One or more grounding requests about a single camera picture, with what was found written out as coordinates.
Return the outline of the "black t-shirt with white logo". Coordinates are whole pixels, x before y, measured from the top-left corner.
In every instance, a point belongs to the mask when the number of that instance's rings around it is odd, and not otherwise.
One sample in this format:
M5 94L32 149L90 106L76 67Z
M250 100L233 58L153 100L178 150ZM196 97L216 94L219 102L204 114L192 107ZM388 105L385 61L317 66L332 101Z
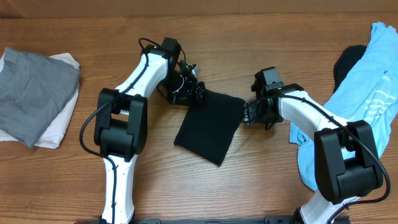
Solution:
M243 120L244 104L242 98L206 90L203 103L189 107L174 144L220 166Z

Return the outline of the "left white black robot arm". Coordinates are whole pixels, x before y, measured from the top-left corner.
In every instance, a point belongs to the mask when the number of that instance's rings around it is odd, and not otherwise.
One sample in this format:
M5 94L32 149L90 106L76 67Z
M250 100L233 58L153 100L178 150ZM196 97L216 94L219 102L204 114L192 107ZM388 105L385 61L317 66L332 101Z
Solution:
M149 41L130 76L115 89L104 88L95 111L94 142L106 169L106 199L100 223L133 223L134 168L147 141L148 99L160 86L172 105L198 105L205 85L186 63L177 40Z

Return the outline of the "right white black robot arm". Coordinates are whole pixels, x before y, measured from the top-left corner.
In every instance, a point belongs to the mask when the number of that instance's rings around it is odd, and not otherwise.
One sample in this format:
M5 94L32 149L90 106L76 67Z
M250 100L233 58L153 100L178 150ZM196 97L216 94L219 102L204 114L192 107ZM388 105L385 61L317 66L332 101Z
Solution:
M288 120L314 143L317 190L292 216L271 216L265 223L349 223L341 216L352 205L378 203L391 191L370 125L350 122L324 109L299 85L253 84L256 99L245 104L244 123L266 129Z

